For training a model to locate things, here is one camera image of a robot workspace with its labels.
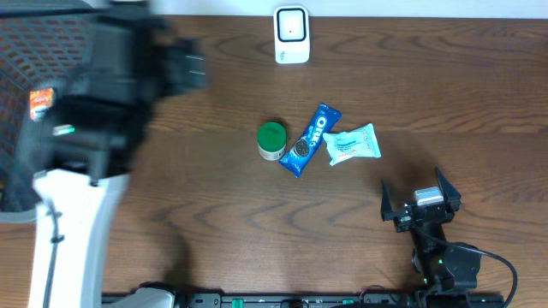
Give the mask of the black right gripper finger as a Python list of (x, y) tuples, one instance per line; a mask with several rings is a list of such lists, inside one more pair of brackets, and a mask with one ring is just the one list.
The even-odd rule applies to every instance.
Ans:
[(381, 187), (382, 187), (382, 198), (381, 198), (380, 214), (381, 214), (381, 219), (384, 222), (387, 222), (387, 221), (393, 220), (394, 211), (392, 210), (390, 195), (387, 189), (387, 185), (385, 184), (384, 181), (381, 181)]
[(444, 197), (446, 207), (452, 212), (457, 212), (461, 205), (461, 194), (455, 187), (444, 177), (440, 168), (435, 168), (435, 173), (438, 181), (438, 187)]

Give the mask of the light teal snack packet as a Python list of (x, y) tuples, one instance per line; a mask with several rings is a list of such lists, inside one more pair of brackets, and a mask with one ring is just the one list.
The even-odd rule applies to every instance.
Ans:
[(382, 157), (372, 123), (350, 132), (323, 133), (323, 139), (331, 157), (330, 166), (354, 157)]

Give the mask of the blue Oreo cookie pack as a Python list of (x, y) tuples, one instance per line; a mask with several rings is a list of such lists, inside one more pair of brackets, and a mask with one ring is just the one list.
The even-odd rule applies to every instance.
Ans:
[(299, 178), (323, 141), (323, 133), (329, 133), (341, 119), (342, 113), (326, 104), (320, 104), (302, 136), (280, 159), (280, 164)]

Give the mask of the green lid jar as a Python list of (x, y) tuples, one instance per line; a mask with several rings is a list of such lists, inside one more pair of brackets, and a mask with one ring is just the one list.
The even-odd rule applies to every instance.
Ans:
[(259, 154), (268, 161), (276, 161), (285, 153), (287, 133), (278, 122), (263, 124), (257, 133)]

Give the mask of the orange snack box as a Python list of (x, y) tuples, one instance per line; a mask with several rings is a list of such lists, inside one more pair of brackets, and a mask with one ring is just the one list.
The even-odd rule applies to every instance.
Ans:
[(29, 116), (33, 121), (40, 121), (45, 112), (53, 106), (56, 93), (53, 88), (33, 90), (29, 93)]

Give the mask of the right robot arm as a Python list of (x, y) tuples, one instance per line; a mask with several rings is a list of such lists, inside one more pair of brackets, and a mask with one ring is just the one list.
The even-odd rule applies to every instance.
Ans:
[(409, 232), (414, 243), (412, 262), (426, 285), (415, 292), (419, 307), (469, 307), (468, 292), (478, 285), (481, 256), (466, 243), (451, 244), (443, 225), (455, 217), (461, 194), (435, 169), (438, 184), (414, 192), (400, 210), (391, 205), (388, 185), (382, 185), (380, 214), (398, 233)]

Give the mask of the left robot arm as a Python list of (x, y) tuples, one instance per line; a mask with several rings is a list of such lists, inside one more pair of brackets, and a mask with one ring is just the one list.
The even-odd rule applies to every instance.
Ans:
[(147, 1), (85, 14), (89, 57), (29, 92), (1, 216), (36, 228), (29, 306), (171, 307), (176, 295), (157, 289), (104, 297), (104, 262), (154, 105), (205, 87), (205, 60)]

